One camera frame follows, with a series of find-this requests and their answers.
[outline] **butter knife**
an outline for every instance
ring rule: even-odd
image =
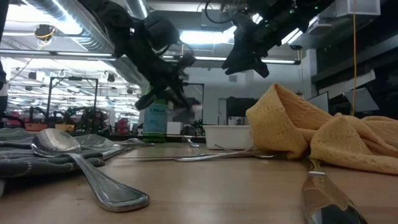
[[[308,178],[302,203],[309,224],[367,224],[354,203],[322,171],[320,162],[304,159]]]

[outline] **bottle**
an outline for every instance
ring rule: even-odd
[[[169,104],[165,99],[156,99],[145,109],[144,130],[142,132],[145,142],[166,142],[168,109]]]

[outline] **yellow towel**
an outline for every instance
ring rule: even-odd
[[[273,84],[246,111],[254,145],[358,170],[398,174],[398,121],[331,116],[284,87]]]

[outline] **gray towel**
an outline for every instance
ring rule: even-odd
[[[21,128],[0,129],[0,197],[7,178],[62,174],[80,170],[69,157],[43,158],[30,148],[34,135]],[[88,134],[75,138],[82,147],[81,155],[96,167],[105,165],[102,152],[114,149],[112,141]]]

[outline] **table surface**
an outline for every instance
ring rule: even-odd
[[[135,149],[101,167],[117,181],[150,195],[148,207],[110,213],[95,203],[83,174],[21,184],[0,199],[1,223],[306,223],[299,162],[255,158],[179,163],[132,157],[188,156],[208,150],[187,144]],[[397,223],[398,177],[323,166],[368,223]]]

